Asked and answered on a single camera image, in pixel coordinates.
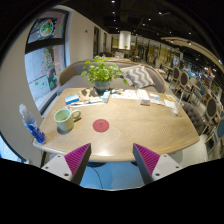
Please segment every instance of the wall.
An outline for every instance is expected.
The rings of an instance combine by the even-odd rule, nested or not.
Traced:
[[[100,29],[99,53],[103,51],[103,33],[107,34],[107,47],[111,51],[111,35],[98,27],[95,23],[74,11],[70,32],[70,62],[93,58],[94,26]]]
[[[21,103],[27,106],[40,125],[42,117],[34,103],[28,86],[24,55],[25,44],[34,21],[27,26],[8,50],[0,70],[0,130],[15,151],[32,165],[40,167],[41,152],[32,143],[32,135],[24,127],[19,113]]]
[[[65,9],[65,7],[60,6],[55,8]],[[95,26],[93,22],[76,11],[68,11],[70,11],[68,21],[71,21],[71,27],[66,27],[67,66],[75,61],[93,57],[93,32]],[[41,151],[32,145],[32,135],[24,127],[19,113],[19,105],[23,103],[34,115],[38,126],[43,120],[30,93],[25,72],[25,44],[33,23],[34,21],[31,21],[12,43],[2,62],[0,70],[0,130],[15,151],[25,159],[29,159],[32,165],[40,167]],[[107,38],[107,47],[110,51],[111,35],[107,35]]]

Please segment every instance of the red coaster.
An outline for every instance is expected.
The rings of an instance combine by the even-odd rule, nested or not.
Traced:
[[[104,132],[104,131],[107,131],[108,128],[109,128],[109,123],[108,123],[108,121],[106,121],[104,119],[96,120],[93,123],[93,129],[95,131]]]

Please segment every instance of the window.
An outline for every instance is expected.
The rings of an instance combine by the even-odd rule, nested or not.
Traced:
[[[99,55],[98,49],[99,49],[99,29],[94,27],[94,40],[93,40],[93,57],[96,55]]]
[[[52,9],[34,22],[27,38],[25,69],[30,92],[42,114],[56,96],[65,64],[67,11]]]
[[[8,159],[15,162],[23,163],[25,159],[15,152],[6,142],[3,135],[0,132],[0,158]]]

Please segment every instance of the plant pot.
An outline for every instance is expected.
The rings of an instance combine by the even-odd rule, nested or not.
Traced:
[[[96,91],[99,94],[103,94],[105,92],[105,90],[110,89],[109,81],[94,81],[94,82],[95,82]]]

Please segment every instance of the floor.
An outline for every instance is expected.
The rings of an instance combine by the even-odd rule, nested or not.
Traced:
[[[165,94],[172,95],[174,98],[177,98],[173,94],[172,88],[174,87],[171,87],[170,89],[169,83],[166,82]],[[205,111],[205,106],[202,103],[199,106],[196,106],[196,108],[198,109],[201,115]],[[220,146],[218,145],[211,157],[208,158],[207,148],[204,144],[206,138],[207,135],[200,136],[199,142],[181,151],[170,154],[171,158],[173,158],[183,168],[188,167],[190,165],[204,163],[209,160],[217,159],[217,151],[219,150]],[[132,188],[140,188],[144,186],[144,182],[137,166],[133,165],[130,162],[121,162],[107,163],[101,167],[87,166],[80,186],[92,189],[125,190]]]

